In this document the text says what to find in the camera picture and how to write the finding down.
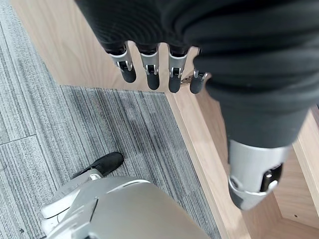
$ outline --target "striped gray carpet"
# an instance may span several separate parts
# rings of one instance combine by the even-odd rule
[[[40,208],[112,151],[113,175],[150,180],[220,238],[164,94],[61,87],[0,0],[0,238],[39,239]]]

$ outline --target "light wood surface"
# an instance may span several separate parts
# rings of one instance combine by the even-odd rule
[[[198,106],[187,87],[166,95],[223,239],[250,239],[228,194],[227,175]]]
[[[294,150],[319,214],[319,128],[311,110],[294,143]]]
[[[226,137],[218,102],[205,91],[195,96],[188,87],[166,96],[223,238],[263,238],[281,219],[281,213],[273,194],[248,212],[241,212],[232,204],[225,171]]]
[[[198,114],[201,114],[204,118],[205,124],[212,138],[212,142],[218,152],[219,160],[223,165],[224,171],[228,174],[227,138],[219,103],[213,100],[206,91],[202,91],[200,94],[197,94],[195,98],[200,109]],[[271,194],[253,210],[242,212],[242,217],[251,238],[259,239],[262,238],[279,219],[281,219],[281,213],[274,195]]]
[[[319,229],[282,219],[264,239],[318,239]]]
[[[283,218],[319,228],[319,217],[295,151],[284,164],[281,181],[274,194]]]
[[[74,0],[11,0],[33,44],[51,72],[62,85],[151,91],[136,46],[130,42],[137,79],[123,80],[97,41]],[[159,48],[159,78],[157,91],[168,92],[168,50]],[[193,69],[197,49],[188,53],[184,74]]]

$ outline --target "silver metal joint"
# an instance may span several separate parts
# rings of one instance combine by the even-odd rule
[[[145,55],[143,53],[140,53],[140,55],[141,55],[142,63],[146,71],[146,74],[150,75],[149,68],[150,66],[153,66],[154,75],[157,75],[159,73],[159,66],[160,66],[159,51],[156,51],[152,55]]]
[[[126,51],[121,55],[113,55],[113,54],[109,54],[109,55],[112,57],[114,64],[117,67],[119,67],[121,71],[124,71],[124,68],[127,68],[128,71],[131,71],[133,67],[133,62],[132,62],[131,52],[127,42],[125,42],[125,49]]]
[[[173,77],[174,75],[174,68],[178,70],[178,73],[176,74],[179,78],[181,78],[181,75],[183,73],[187,55],[176,57],[172,56],[171,53],[168,55],[168,68],[169,68],[169,77]]]
[[[207,78],[207,76],[208,76],[208,73],[207,72],[204,72],[204,73],[199,72],[198,70],[196,70],[194,68],[193,75],[194,75],[194,78],[198,78],[198,76],[202,76],[202,80],[205,80]]]
[[[274,190],[290,149],[290,146],[258,148],[230,141],[228,186],[239,209],[255,207]]]

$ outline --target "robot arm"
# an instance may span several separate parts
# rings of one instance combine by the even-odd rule
[[[169,89],[179,90],[190,46],[195,84],[220,102],[229,151],[229,191],[246,210],[278,184],[290,145],[319,99],[317,0],[76,0],[128,82],[126,41],[142,55],[151,89],[159,85],[157,46],[169,45]]]

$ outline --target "gray carpet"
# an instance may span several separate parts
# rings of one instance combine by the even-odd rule
[[[165,95],[56,85],[0,0],[0,238],[43,237],[41,206],[112,151],[126,159],[113,175],[150,180],[220,238]]]

